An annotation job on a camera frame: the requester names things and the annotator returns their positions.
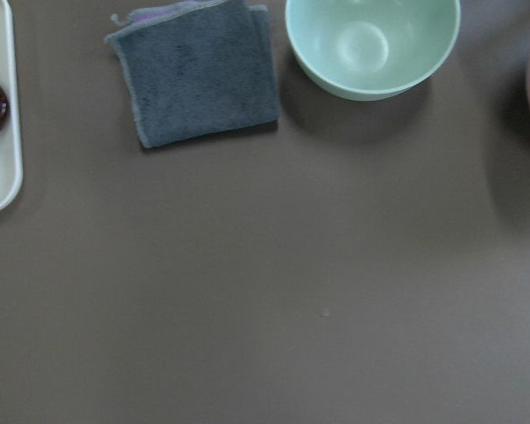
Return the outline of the cream rabbit tray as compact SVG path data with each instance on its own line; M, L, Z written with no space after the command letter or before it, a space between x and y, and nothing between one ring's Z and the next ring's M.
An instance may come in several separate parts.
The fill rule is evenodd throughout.
M13 16L8 2L0 1L0 87L10 109L0 130L0 210L16 198L23 181L22 143Z

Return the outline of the grey folded cloth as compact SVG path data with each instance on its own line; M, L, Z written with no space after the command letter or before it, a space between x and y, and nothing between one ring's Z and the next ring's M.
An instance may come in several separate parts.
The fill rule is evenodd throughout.
M263 4L179 1L141 8L105 41L122 66L144 148L279 118Z

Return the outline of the mint green bowl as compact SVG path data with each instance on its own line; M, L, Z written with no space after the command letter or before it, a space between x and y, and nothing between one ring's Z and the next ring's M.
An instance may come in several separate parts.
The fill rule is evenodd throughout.
M304 1L285 4L292 52L321 89L378 101L431 77L452 52L458 0Z

